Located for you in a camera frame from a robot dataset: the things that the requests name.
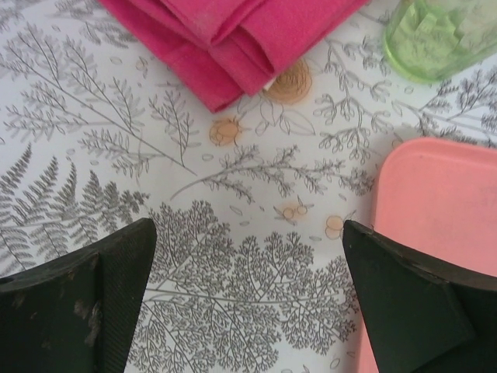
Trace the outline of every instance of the patterned fabric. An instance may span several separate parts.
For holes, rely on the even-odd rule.
[[[126,372],[353,371],[343,222],[368,222],[403,141],[497,141],[497,58],[404,80],[381,51],[396,3],[373,0],[212,115],[96,1],[1,1],[0,275],[151,216]]]

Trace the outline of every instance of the pink cloth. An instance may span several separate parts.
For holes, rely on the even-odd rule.
[[[215,45],[265,0],[160,0],[207,45]]]
[[[218,111],[242,93],[256,94],[367,0],[100,1],[209,110]],[[216,16],[214,3],[220,4]],[[165,6],[171,4],[177,14]],[[189,23],[178,17],[180,6],[191,13],[181,15]],[[213,23],[194,26],[201,14]]]

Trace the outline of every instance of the white tablecloth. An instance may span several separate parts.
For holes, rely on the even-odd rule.
[[[0,274],[139,217],[158,229],[127,372],[350,373],[346,219],[409,138],[495,146],[495,58],[391,71],[377,0],[272,89],[211,115],[93,0],[0,1]]]

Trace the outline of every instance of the green glass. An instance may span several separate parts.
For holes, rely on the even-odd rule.
[[[401,0],[384,33],[387,59],[417,82],[449,78],[497,52],[497,0]]]

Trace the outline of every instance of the tablecloth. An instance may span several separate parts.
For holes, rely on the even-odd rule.
[[[381,50],[396,3],[371,1],[212,115],[98,2],[2,0],[0,274],[152,217],[126,372],[353,371],[343,222],[368,223],[403,141],[497,141],[497,59],[404,80]]]

